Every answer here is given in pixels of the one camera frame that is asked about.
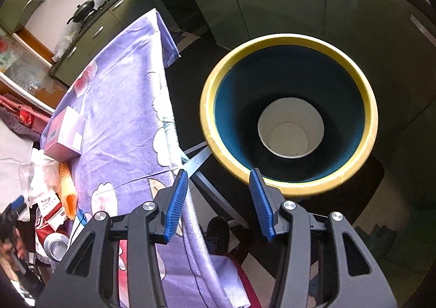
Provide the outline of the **white paper bowl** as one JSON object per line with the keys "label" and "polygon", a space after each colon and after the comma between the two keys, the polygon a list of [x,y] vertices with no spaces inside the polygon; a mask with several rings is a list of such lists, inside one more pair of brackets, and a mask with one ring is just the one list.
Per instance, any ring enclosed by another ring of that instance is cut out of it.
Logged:
{"label": "white paper bowl", "polygon": [[257,130],[266,149],[284,159],[298,159],[321,144],[325,125],[319,112],[300,98],[280,98],[259,117]]}

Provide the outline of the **orange foam fruit net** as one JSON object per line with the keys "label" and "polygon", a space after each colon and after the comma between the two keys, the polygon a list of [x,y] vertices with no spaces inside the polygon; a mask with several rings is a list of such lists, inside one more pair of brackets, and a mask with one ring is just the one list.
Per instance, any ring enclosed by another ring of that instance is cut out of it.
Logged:
{"label": "orange foam fruit net", "polygon": [[78,194],[67,163],[58,167],[59,185],[58,197],[65,210],[66,217],[74,220],[77,214]]}

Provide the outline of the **red crushed cola can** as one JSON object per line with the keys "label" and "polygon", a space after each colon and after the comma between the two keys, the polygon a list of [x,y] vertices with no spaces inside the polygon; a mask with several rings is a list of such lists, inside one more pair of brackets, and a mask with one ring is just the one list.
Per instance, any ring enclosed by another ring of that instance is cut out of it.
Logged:
{"label": "red crushed cola can", "polygon": [[60,262],[67,249],[69,237],[65,225],[54,230],[41,216],[35,221],[35,250],[37,257],[45,264]]}

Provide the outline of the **red white drink carton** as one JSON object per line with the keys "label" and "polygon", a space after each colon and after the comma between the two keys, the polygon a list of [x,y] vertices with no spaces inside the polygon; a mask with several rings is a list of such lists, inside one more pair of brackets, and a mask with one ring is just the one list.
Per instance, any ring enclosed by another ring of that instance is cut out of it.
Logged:
{"label": "red white drink carton", "polygon": [[48,191],[40,195],[37,203],[42,218],[54,231],[57,231],[66,220],[66,212],[57,193]]}

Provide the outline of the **pink purple cardboard box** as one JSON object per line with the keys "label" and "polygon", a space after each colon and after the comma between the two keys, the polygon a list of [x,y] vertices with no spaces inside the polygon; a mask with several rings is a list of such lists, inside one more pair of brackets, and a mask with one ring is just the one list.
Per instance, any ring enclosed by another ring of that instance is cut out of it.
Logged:
{"label": "pink purple cardboard box", "polygon": [[82,152],[86,120],[67,106],[49,124],[44,154],[58,162],[68,162]]}

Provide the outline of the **yellow rimmed teal trash bin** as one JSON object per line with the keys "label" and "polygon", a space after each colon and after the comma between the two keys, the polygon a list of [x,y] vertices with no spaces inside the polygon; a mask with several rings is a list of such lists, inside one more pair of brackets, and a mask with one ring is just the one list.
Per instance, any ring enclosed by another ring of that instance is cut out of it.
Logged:
{"label": "yellow rimmed teal trash bin", "polygon": [[287,197],[339,187],[367,161],[378,131],[374,92],[350,57],[317,38],[273,34],[225,55],[200,98],[205,140],[247,183],[257,168]]}

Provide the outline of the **green lower kitchen cabinets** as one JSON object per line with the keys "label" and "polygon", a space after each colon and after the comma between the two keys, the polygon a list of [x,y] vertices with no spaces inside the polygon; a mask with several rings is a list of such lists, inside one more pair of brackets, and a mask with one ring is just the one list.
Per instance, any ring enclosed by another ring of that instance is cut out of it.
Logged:
{"label": "green lower kitchen cabinets", "polygon": [[379,136],[417,137],[435,107],[435,6],[428,0],[106,0],[81,25],[51,69],[70,84],[125,26],[160,12],[174,38],[183,33],[230,50],[252,38],[299,33],[323,39],[367,75],[378,101]]}

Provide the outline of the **crumpled white tissue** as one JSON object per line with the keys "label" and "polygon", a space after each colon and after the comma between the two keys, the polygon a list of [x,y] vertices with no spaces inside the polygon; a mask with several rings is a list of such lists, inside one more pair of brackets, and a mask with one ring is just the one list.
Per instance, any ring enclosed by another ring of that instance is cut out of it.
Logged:
{"label": "crumpled white tissue", "polygon": [[33,148],[29,162],[19,165],[19,180],[24,202],[32,208],[50,192],[60,191],[59,162]]}

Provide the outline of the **black wok with lid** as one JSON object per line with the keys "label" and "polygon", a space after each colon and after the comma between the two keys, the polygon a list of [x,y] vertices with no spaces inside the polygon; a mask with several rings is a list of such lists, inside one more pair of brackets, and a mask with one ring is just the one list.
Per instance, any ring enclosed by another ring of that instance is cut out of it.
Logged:
{"label": "black wok with lid", "polygon": [[74,22],[79,23],[82,22],[86,17],[95,12],[95,1],[87,0],[81,5],[77,6],[77,9],[73,16],[67,21],[67,24]]}

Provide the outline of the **gas stove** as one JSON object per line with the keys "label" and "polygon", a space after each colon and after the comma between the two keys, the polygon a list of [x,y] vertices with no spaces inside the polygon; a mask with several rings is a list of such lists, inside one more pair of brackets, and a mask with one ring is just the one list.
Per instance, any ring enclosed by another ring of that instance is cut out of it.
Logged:
{"label": "gas stove", "polygon": [[95,1],[95,12],[86,17],[82,22],[74,23],[79,28],[83,28],[88,22],[90,22],[98,13],[103,11],[107,6],[111,5],[112,0],[94,0]]}

